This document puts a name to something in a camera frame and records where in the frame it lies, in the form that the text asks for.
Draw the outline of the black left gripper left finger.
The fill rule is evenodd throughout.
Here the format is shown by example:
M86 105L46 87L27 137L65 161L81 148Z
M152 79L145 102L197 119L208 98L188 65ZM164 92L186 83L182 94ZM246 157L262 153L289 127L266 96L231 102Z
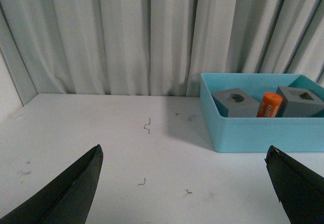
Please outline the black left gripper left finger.
M91 148L1 223L85 223L103 163L100 145Z

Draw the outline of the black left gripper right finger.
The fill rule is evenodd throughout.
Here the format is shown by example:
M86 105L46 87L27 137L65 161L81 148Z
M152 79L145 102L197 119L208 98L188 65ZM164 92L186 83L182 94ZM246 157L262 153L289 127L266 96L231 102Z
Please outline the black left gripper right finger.
M323 177L274 146L265 162L290 223L323 223Z

